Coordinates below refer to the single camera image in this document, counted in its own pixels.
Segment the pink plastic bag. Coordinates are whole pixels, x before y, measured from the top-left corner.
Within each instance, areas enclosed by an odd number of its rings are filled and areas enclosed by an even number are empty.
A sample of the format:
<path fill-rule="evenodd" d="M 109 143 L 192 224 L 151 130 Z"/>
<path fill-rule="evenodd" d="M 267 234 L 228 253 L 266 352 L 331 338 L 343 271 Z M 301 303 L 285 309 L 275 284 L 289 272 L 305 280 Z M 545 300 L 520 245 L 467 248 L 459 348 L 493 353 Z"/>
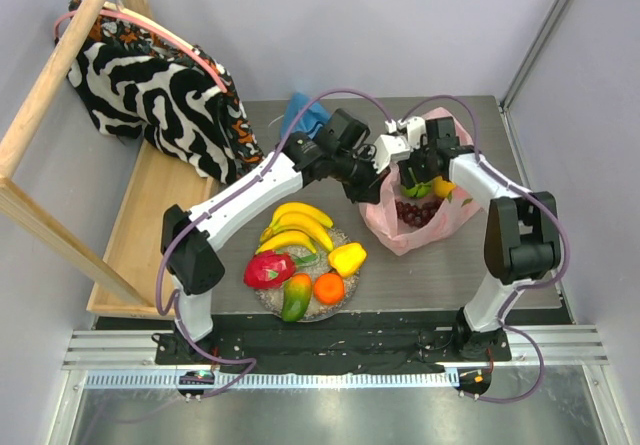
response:
<path fill-rule="evenodd" d="M 481 210 L 477 201 L 460 187 L 446 199 L 440 199 L 434 193 L 422 199 L 407 198 L 400 190 L 398 164 L 391 163 L 385 171 L 387 175 L 381 185 L 380 203 L 361 203 L 359 211 L 367 228 L 382 245 L 398 256 L 450 237 Z M 397 218 L 396 201 L 421 205 L 432 200 L 441 200 L 442 204 L 424 227 L 414 228 Z"/>

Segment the single yellow fake banana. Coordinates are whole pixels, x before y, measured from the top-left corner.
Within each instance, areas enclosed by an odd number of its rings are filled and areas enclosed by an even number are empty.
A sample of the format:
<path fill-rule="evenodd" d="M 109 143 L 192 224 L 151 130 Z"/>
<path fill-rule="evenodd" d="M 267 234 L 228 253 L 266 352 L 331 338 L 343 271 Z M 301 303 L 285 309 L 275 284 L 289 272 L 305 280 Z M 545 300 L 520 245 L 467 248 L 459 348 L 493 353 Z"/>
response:
<path fill-rule="evenodd" d="M 289 246 L 300 246 L 306 248 L 311 254 L 317 253 L 317 249 L 308 235 L 298 230 L 291 230 L 276 234 L 267 239 L 258 247 L 255 254 L 275 251 Z"/>

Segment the green orange fake mango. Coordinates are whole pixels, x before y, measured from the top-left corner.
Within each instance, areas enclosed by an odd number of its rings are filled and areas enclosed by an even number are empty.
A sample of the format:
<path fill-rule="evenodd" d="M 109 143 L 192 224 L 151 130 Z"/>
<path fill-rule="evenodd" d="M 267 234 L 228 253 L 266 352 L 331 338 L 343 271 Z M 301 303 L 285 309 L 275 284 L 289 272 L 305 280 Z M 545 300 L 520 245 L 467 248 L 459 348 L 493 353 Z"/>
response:
<path fill-rule="evenodd" d="M 311 300 L 311 277 L 305 273 L 295 274 L 285 283 L 283 291 L 281 319 L 285 322 L 301 320 Z"/>

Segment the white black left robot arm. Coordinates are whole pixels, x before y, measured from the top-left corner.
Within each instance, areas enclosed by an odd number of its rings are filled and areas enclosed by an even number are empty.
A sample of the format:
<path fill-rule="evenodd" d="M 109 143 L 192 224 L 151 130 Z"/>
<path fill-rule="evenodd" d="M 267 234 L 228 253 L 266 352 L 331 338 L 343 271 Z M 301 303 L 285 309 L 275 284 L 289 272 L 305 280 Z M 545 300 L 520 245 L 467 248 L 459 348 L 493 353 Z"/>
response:
<path fill-rule="evenodd" d="M 182 335 L 179 353 L 205 362 L 213 350 L 211 295 L 225 274 L 218 252 L 244 225 L 275 202 L 325 178 L 341 183 L 353 203 L 376 204 L 391 163 L 381 141 L 372 157 L 357 152 L 369 127 L 339 109 L 315 136 L 289 128 L 265 161 L 215 197 L 188 211 L 174 205 L 163 218 L 161 269 L 174 284 L 169 305 Z"/>

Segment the yellow fake banana bunch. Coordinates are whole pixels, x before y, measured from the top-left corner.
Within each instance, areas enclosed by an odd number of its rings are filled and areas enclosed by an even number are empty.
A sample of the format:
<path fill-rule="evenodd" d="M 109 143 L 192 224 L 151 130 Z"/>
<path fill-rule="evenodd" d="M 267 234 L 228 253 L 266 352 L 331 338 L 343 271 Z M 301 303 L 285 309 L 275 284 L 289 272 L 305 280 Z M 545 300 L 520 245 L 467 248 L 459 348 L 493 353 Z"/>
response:
<path fill-rule="evenodd" d="M 322 210 L 303 202 L 287 202 L 274 211 L 270 224 L 260 236 L 260 243 L 263 244 L 283 232 L 298 231 L 306 234 L 326 251 L 332 251 L 334 244 L 328 230 L 333 226 L 331 217 Z"/>

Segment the orange fake fruit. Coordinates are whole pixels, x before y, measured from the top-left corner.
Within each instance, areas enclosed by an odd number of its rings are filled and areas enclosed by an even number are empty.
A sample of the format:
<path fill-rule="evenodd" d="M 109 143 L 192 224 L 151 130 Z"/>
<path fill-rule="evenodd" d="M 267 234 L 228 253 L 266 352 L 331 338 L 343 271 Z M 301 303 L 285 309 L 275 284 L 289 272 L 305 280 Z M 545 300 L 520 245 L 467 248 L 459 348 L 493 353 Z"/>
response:
<path fill-rule="evenodd" d="M 345 296 L 343 278 L 333 272 L 325 273 L 315 280 L 313 293 L 316 300 L 323 305 L 339 303 Z"/>

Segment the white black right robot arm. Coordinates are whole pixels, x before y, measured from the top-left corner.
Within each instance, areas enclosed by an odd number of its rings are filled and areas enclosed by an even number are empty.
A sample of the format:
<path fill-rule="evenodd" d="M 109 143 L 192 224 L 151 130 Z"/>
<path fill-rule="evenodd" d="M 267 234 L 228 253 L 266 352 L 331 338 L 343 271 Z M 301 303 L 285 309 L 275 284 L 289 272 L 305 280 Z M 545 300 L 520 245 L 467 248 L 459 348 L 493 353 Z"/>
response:
<path fill-rule="evenodd" d="M 474 146 L 462 144 L 451 117 L 413 116 L 399 123 L 398 133 L 410 147 L 403 170 L 456 184 L 487 213 L 487 273 L 459 311 L 451 336 L 457 356 L 481 360 L 502 341 L 504 318 L 515 301 L 561 262 L 556 199 L 547 191 L 519 187 Z"/>

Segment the yellow fake bell pepper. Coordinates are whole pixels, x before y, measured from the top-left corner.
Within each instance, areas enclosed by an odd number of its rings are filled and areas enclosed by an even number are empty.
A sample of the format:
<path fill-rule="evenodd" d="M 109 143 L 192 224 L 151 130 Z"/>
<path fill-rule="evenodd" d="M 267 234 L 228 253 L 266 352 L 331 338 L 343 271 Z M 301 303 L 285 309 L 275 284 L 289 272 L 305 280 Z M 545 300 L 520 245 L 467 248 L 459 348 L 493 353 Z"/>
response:
<path fill-rule="evenodd" d="M 358 242 L 335 248 L 328 255 L 328 263 L 342 278 L 354 275 L 367 258 L 367 252 Z"/>

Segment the red fake dragon fruit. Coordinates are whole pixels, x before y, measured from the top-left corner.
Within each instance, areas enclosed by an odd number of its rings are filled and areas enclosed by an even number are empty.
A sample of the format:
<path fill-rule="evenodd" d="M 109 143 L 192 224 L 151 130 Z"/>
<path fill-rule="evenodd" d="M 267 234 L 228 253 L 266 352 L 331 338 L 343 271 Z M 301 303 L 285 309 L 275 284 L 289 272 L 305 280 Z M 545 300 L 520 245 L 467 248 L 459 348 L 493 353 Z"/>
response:
<path fill-rule="evenodd" d="M 306 256 L 267 250 L 256 254 L 244 271 L 244 284 L 256 290 L 276 289 L 292 278 L 300 269 L 319 260 L 318 254 Z"/>

